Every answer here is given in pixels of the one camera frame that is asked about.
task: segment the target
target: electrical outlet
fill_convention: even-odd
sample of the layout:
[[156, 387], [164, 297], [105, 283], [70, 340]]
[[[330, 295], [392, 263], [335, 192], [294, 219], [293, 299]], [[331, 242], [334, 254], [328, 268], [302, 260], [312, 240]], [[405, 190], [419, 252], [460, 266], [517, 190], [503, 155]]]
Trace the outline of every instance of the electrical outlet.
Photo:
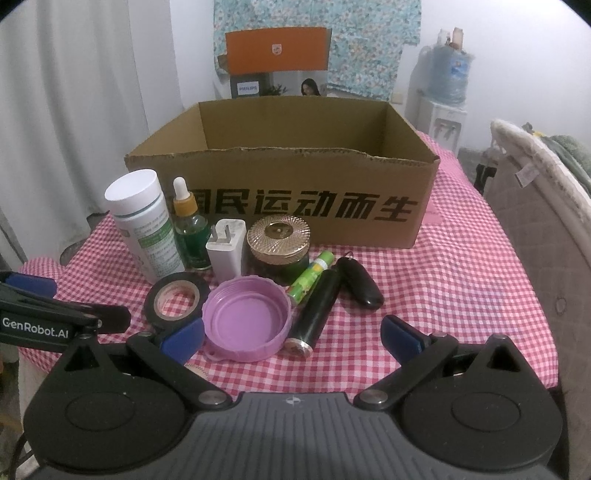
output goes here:
[[395, 105], [402, 105], [404, 103], [404, 94], [402, 92], [392, 92], [390, 102]]

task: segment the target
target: white bottle cap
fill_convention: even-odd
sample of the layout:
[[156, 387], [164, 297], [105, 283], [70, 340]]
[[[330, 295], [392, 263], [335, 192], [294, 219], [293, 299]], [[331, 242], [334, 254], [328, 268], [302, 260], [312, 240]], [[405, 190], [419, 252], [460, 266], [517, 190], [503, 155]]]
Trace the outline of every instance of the white bottle cap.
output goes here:
[[115, 180], [105, 190], [105, 200], [111, 214], [132, 215], [156, 201], [162, 193], [154, 170], [130, 172]]
[[176, 177], [173, 180], [174, 187], [174, 199], [175, 200], [186, 200], [189, 198], [189, 190], [187, 188], [187, 182], [182, 177]]

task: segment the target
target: gold jar lid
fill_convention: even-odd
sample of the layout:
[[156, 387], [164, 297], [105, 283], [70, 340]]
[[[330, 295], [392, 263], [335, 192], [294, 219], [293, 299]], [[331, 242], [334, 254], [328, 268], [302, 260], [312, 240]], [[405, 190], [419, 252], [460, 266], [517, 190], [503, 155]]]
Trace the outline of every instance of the gold jar lid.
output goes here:
[[289, 265], [306, 256], [310, 227], [300, 217], [269, 215], [250, 227], [246, 241], [255, 258], [269, 265]]

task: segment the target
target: green lip balm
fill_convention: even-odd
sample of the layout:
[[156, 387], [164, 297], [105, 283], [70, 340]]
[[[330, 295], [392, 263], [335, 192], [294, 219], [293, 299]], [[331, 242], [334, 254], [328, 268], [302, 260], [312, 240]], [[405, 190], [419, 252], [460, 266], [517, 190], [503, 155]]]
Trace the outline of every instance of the green lip balm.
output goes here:
[[305, 298], [310, 289], [314, 286], [320, 274], [327, 270], [335, 256], [332, 252], [324, 250], [318, 257], [310, 264], [308, 268], [300, 275], [291, 287], [287, 289], [287, 294], [291, 298], [293, 305], [298, 305]]

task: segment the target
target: white phone charger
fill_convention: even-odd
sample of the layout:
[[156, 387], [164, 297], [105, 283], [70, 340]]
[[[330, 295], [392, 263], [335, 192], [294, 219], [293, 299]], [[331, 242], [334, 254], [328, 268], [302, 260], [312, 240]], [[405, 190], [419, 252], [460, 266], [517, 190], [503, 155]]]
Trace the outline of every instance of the white phone charger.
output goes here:
[[205, 245], [217, 281], [222, 283], [246, 273], [246, 223], [244, 220], [222, 219], [212, 227]]

